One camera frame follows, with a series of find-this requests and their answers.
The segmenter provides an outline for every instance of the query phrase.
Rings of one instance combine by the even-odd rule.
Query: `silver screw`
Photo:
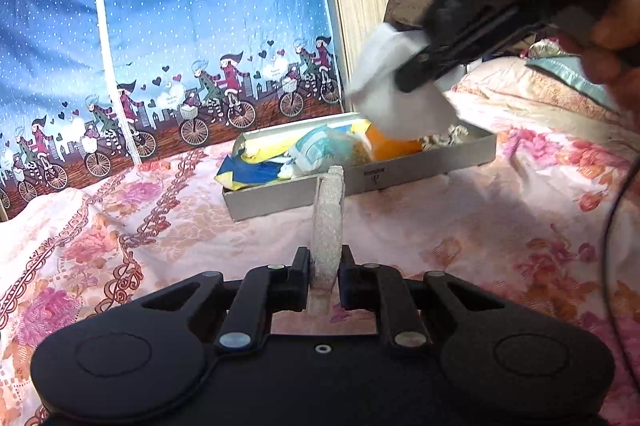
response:
[[[331,348],[331,346],[329,345],[316,345],[315,351],[318,354],[328,354],[329,352],[331,352],[333,349]]]
[[[218,341],[226,348],[245,348],[251,343],[251,336],[244,332],[227,332]]]
[[[427,342],[427,337],[424,334],[420,334],[420,332],[406,330],[405,332],[396,334],[394,341],[398,345],[404,346],[404,348],[417,348]]]

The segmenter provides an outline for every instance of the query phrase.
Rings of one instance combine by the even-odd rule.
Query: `wire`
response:
[[[618,321],[616,320],[616,316],[613,313],[613,309],[611,308],[611,300],[609,293],[609,235],[611,231],[611,227],[613,225],[613,220],[616,216],[616,211],[620,206],[620,202],[622,198],[625,196],[626,192],[629,190],[631,185],[634,183],[636,175],[638,175],[638,171],[640,171],[640,155],[636,157],[636,160],[633,162],[629,171],[626,173],[626,179],[616,196],[616,200],[611,207],[611,212],[609,213],[609,218],[607,219],[607,225],[604,228],[604,235],[602,237],[602,258],[600,260],[600,282],[602,284],[602,299],[604,300],[604,305],[607,310],[607,318],[609,319],[609,324],[611,325],[611,329],[613,330],[613,336],[616,339],[616,343],[618,344],[618,349],[622,354],[622,361],[625,365],[625,369],[631,377],[631,381],[640,396],[640,380],[638,380],[638,376],[634,370],[634,366],[631,363],[631,359],[626,352],[625,342],[622,339],[622,335],[620,335],[620,328],[618,327]]]

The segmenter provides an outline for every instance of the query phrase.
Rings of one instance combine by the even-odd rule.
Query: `floral pattern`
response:
[[[640,138],[603,132],[600,121],[597,132],[578,137],[572,132],[581,120],[572,113],[542,112],[522,97],[449,96],[463,119],[497,134],[496,161],[347,197],[344,242],[356,261],[392,265],[413,279],[444,269],[592,331],[620,363],[600,298],[600,232]],[[29,367],[48,334],[194,273],[216,269],[238,279],[257,265],[289,263],[298,246],[310,244],[311,208],[229,218],[211,180],[230,149],[226,143],[145,163],[0,224],[3,237],[20,237],[0,248],[0,425],[31,426],[46,416]],[[624,209],[612,303],[639,364],[640,212],[633,199]],[[278,313],[272,326],[296,334],[375,328],[369,312],[342,309],[337,291],[329,315]],[[614,426],[640,426],[640,399],[620,366],[602,415]]]

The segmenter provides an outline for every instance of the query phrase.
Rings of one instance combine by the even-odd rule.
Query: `human hand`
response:
[[[591,29],[594,47],[582,48],[561,36],[561,47],[582,55],[582,67],[593,83],[607,86],[620,108],[633,112],[640,128],[640,68],[626,68],[614,51],[640,42],[640,0],[612,0],[602,18]]]

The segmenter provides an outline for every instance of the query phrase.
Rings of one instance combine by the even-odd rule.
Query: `orange item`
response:
[[[374,161],[386,161],[404,155],[411,155],[422,151],[420,141],[396,141],[385,137],[376,127],[370,125],[365,132],[371,145],[371,155]]]

